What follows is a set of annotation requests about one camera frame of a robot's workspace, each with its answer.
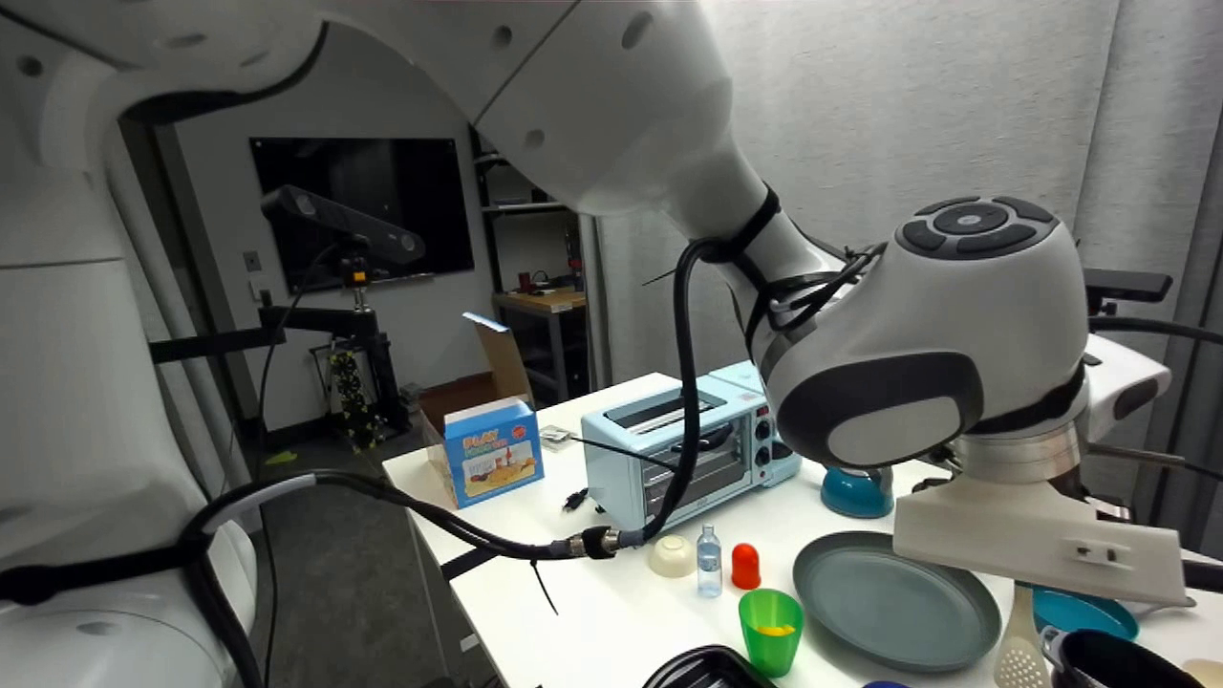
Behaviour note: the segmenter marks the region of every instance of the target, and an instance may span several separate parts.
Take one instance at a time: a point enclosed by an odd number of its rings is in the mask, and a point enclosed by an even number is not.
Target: green plastic cup
[[[801,637],[801,606],[780,590],[752,590],[738,599],[740,643],[765,676],[788,676]]]

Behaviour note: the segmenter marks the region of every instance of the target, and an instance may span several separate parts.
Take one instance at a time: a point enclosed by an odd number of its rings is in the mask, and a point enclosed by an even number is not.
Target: white table
[[[592,411],[617,404],[639,395],[670,389],[677,380],[645,376],[621,385],[608,385],[587,397],[571,397],[565,404],[543,411],[537,430],[580,434],[580,418]],[[426,460],[438,449],[425,449],[387,462],[387,473],[397,490],[426,501],[447,501],[438,473]],[[517,495],[494,497],[486,504],[462,509],[462,518],[496,537],[512,537],[523,544],[547,544],[552,537],[571,537],[596,525],[592,504],[578,511],[560,511],[560,501],[583,490],[583,460],[580,442],[565,442],[543,451],[547,479],[523,487]],[[894,490],[910,495],[921,479],[935,473],[933,467],[898,467]],[[889,533],[889,519],[843,519],[820,509],[819,501],[820,467],[801,462],[797,479],[743,501],[733,501],[712,511],[699,525],[714,525],[722,547],[752,544],[760,550],[765,590],[791,586],[794,556],[829,533]],[[695,538],[699,525],[677,527],[677,537]],[[470,547],[450,538],[447,533],[415,519],[436,561],[450,561]],[[494,653],[499,676],[512,688],[631,688],[643,686],[662,663],[681,650],[722,643],[740,650],[738,635],[738,594],[727,586],[717,599],[695,598],[695,576],[656,576],[645,565],[643,550],[621,550],[612,561],[547,561],[537,565],[556,614],[547,607],[532,565],[523,561],[486,561],[450,580],[459,606],[477,627],[486,650]],[[1008,580],[982,576],[993,594],[1001,621],[1008,614]],[[1194,612],[1157,612],[1143,621],[1137,643],[1157,650],[1168,663],[1214,658],[1223,663],[1223,598],[1191,594]],[[884,668],[849,658],[808,635],[801,635],[791,676],[780,686],[791,688],[852,688]],[[901,676],[904,686],[961,686],[982,688],[993,686],[993,653],[966,673],[954,676]]]

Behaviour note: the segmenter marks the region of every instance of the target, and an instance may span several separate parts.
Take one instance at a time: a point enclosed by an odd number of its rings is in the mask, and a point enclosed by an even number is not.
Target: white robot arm
[[[578,209],[662,202],[692,240],[733,240],[768,208],[731,135],[733,83],[689,0],[329,11],[389,46],[426,46],[412,60]],[[819,319],[801,319],[819,290],[801,281],[842,259],[788,213],[760,222],[727,281],[740,314],[765,314],[743,335],[783,439],[849,467],[952,442],[966,467],[960,487],[901,501],[901,556],[1183,606],[1173,533],[1099,527],[1045,487],[1077,462],[1075,421],[1089,411],[1085,288],[1057,217],[1003,195],[923,208]]]
[[[733,146],[733,83],[695,0],[0,0],[0,60],[15,64],[0,78],[0,436],[15,439],[0,460],[0,570],[157,547],[203,504],[141,352],[100,135],[150,95],[267,87],[304,60],[320,23],[401,50],[569,208],[662,202],[692,240],[717,245],[740,314],[760,314],[752,357],[801,456],[884,467],[952,439],[966,479],[898,509],[898,550],[1183,599],[1173,537],[1096,527],[1043,487],[1077,460],[1085,397],[1085,297],[1064,225],[1014,198],[921,209],[861,259],[843,297],[805,319],[820,290],[808,277],[835,277],[842,259],[768,208],[773,191]],[[0,635],[43,623],[34,645],[48,645],[75,637],[72,623],[95,607],[128,607],[207,643],[171,576],[56,606],[70,607],[56,623],[0,607]],[[56,686],[39,673],[56,658],[11,663]]]

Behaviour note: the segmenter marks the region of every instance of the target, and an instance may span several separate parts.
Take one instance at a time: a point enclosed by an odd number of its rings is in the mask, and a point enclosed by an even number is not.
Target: cardboard box
[[[537,425],[518,397],[447,413],[442,425],[447,479],[459,509],[543,479]]]

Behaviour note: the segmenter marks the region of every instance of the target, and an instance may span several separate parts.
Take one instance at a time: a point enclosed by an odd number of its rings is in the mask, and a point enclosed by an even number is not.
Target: dark plate
[[[989,590],[961,570],[898,560],[889,537],[835,533],[794,560],[805,621],[901,673],[960,673],[1001,632]]]

